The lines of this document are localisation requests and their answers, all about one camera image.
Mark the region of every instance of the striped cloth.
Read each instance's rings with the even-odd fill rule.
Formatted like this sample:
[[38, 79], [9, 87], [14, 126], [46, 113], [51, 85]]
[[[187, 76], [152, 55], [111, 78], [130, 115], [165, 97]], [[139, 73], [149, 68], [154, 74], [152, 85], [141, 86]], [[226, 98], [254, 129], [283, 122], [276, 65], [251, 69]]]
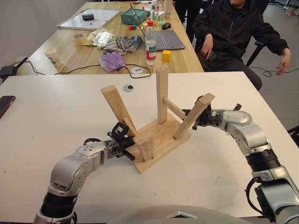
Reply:
[[117, 36], [116, 38], [108, 41], [104, 47], [104, 55], [112, 52], [117, 52], [120, 55], [124, 55], [127, 52], [134, 53], [137, 51], [142, 43], [142, 38], [140, 36]]

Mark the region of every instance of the white table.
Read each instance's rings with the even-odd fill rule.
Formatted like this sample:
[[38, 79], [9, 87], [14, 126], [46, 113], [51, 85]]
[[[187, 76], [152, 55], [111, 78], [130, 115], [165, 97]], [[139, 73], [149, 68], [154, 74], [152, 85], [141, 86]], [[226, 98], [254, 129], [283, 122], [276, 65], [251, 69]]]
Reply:
[[[156, 79], [129, 75], [10, 77], [0, 96], [16, 101], [0, 119], [0, 221], [32, 222], [54, 165], [90, 137], [108, 139], [117, 120], [100, 92], [116, 85], [137, 129], [157, 118]], [[134, 90], [122, 90], [132, 84]], [[242, 72], [169, 75], [169, 99], [191, 108], [199, 95], [216, 96], [213, 108], [249, 112], [280, 162], [299, 185], [299, 150]], [[111, 159], [86, 180], [76, 204], [79, 222], [107, 222], [121, 213], [158, 204], [215, 209], [236, 217], [257, 215], [244, 193], [251, 169], [235, 141], [213, 127], [191, 138], [143, 175], [129, 159]], [[252, 190], [255, 204], [256, 196]]]

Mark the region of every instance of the purple bag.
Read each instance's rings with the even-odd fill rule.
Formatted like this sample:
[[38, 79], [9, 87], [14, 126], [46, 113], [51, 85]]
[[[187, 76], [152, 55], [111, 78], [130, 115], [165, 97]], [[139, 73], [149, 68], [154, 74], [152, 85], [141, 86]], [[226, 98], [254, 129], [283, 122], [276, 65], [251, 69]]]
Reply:
[[125, 59], [119, 53], [112, 52], [109, 55], [99, 57], [101, 67], [107, 72], [114, 71], [122, 66], [125, 66]]

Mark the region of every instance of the person's hand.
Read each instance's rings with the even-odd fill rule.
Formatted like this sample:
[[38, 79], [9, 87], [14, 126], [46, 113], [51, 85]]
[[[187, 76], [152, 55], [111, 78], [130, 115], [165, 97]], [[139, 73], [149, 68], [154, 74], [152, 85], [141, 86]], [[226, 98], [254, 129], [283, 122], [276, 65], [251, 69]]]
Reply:
[[202, 49], [200, 51], [201, 55], [203, 57], [205, 57], [207, 55], [206, 59], [209, 59], [212, 48], [213, 48], [213, 37], [211, 34], [208, 34], [208, 35], [206, 35], [204, 45], [202, 46]]
[[280, 64], [277, 67], [277, 72], [276, 72], [277, 76], [281, 76], [290, 65], [290, 60], [292, 55], [291, 51], [288, 48], [285, 48], [282, 51], [282, 55], [283, 58], [281, 59]]

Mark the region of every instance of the person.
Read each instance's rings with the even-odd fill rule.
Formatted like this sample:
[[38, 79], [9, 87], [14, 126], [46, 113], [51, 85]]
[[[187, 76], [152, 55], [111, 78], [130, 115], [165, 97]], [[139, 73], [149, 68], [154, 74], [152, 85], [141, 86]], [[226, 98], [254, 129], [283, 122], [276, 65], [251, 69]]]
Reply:
[[175, 9], [182, 23], [185, 21], [185, 15], [187, 12], [186, 33], [191, 43], [194, 39], [192, 24], [195, 20], [195, 17], [199, 14], [200, 3], [201, 0], [175, 0]]
[[[263, 21], [262, 12], [252, 0], [218, 0], [196, 17], [192, 28], [203, 42], [197, 55], [204, 71], [243, 71], [260, 90], [260, 77], [241, 59], [252, 36], [271, 52], [283, 56], [276, 75], [282, 75], [290, 64], [286, 41]], [[211, 62], [208, 59], [212, 51], [217, 57]]]

